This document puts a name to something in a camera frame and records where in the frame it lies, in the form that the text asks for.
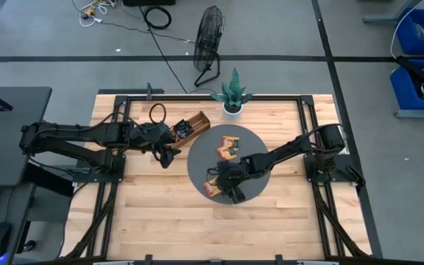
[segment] potted plant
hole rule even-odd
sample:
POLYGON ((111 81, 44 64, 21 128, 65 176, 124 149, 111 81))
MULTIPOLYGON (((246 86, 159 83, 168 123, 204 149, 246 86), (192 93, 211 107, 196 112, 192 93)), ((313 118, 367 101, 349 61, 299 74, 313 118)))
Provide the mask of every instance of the potted plant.
POLYGON ((245 87, 240 86, 239 73, 236 68, 232 72, 232 80, 230 85, 227 86, 224 82, 222 83, 222 94, 213 93, 212 98, 223 102, 223 109, 225 118, 236 119, 239 117, 243 110, 243 104, 247 103, 252 94, 243 94, 245 87))

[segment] concrete floor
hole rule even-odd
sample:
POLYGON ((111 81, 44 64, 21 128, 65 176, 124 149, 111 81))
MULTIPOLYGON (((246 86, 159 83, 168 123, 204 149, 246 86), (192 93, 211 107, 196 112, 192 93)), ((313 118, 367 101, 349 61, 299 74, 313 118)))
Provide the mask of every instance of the concrete floor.
MULTIPOLYGON (((87 0, 75 0, 78 7, 87 0)), ((387 57, 393 26, 367 25, 362 17, 390 13, 402 1, 319 0, 333 56, 387 57)), ((177 0, 167 7, 172 25, 160 34, 195 39, 203 10, 217 5, 227 16, 219 53, 222 55, 299 55, 324 57, 311 1, 306 0, 177 0)), ((126 8, 139 15, 136 8, 126 8)), ((146 29, 143 22, 119 8, 102 17, 106 22, 146 29)), ((152 13, 152 20, 161 21, 152 13)), ((190 43, 157 38, 166 55, 191 55, 190 43)), ((395 53, 400 54, 396 42, 395 53)), ((70 0, 7 0, 0 10, 0 57, 160 55, 150 35, 105 25, 83 28, 70 0)), ((0 86, 49 86, 52 98, 45 120, 86 124, 94 98, 103 88, 144 88, 151 82, 167 93, 183 93, 161 61, 0 62, 0 86)), ((190 60, 170 62, 187 91, 198 75, 190 60)), ((328 65, 293 60, 226 60, 222 75, 205 87, 219 90, 236 67, 242 83, 254 93, 334 93, 328 65)), ((424 120, 398 120, 389 81, 394 63, 336 63, 336 71, 356 139, 385 258, 424 261, 424 120)), ((41 155, 50 164, 70 163, 41 155)), ((63 224, 35 225, 33 238, 44 241, 33 255, 43 260, 57 255, 63 224)))

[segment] wooden table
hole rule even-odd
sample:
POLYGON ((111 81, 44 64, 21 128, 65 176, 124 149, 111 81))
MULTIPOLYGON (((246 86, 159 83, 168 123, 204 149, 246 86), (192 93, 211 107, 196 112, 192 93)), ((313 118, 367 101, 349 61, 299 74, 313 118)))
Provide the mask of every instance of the wooden table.
MULTIPOLYGON (((319 125, 339 122, 332 96, 313 96, 319 125)), ((97 96, 91 124, 112 112, 115 97, 97 96)), ((154 103, 135 102, 130 116, 138 123, 148 122, 154 103)), ((162 103, 168 111, 169 126, 200 110, 212 126, 224 123, 219 102, 162 103)), ((307 107, 305 111, 311 128, 307 107)), ((154 111, 153 119, 160 120, 161 116, 160 108, 154 111)), ((244 106, 237 124, 256 133, 269 150, 302 134, 297 104, 289 101, 251 101, 244 106)), ((155 260, 272 260, 277 254, 292 260, 323 258, 314 197, 302 156, 278 164, 259 197, 230 206, 212 202, 192 185, 186 166, 192 144, 181 148, 168 169, 162 169, 151 153, 125 153, 125 176, 117 193, 109 260, 143 260, 146 254, 153 254, 155 260)), ((99 148, 95 144, 87 146, 99 148)), ((88 184, 73 198, 62 255, 74 247, 91 224, 97 186, 88 184)), ((363 251, 370 253, 356 190, 350 183, 332 183, 332 187, 342 226, 363 251)), ((329 224, 327 228, 335 255, 333 231, 329 224)))

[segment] blue bin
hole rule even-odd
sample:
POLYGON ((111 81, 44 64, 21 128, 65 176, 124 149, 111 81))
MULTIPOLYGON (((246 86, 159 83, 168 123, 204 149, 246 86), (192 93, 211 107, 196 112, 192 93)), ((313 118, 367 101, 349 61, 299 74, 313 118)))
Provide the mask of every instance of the blue bin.
MULTIPOLYGON (((424 69, 424 60, 410 60, 411 63, 424 69)), ((401 110, 424 110, 424 99, 417 95, 415 86, 408 71, 402 67, 390 76, 394 92, 401 110)))
POLYGON ((424 26, 424 10, 413 10, 398 27, 397 36, 406 54, 424 55, 424 39, 418 35, 416 24, 424 26))

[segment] succulent plant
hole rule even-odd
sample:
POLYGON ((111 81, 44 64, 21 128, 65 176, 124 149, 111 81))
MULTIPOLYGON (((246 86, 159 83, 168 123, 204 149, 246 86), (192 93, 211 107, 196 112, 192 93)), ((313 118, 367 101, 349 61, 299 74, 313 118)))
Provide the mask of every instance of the succulent plant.
POLYGON ((212 98, 221 102, 224 102, 226 106, 232 109, 240 109, 242 104, 247 103, 252 94, 243 94, 245 87, 240 86, 239 73, 236 68, 232 72, 232 80, 230 85, 227 86, 224 82, 222 83, 222 94, 213 93, 212 98))

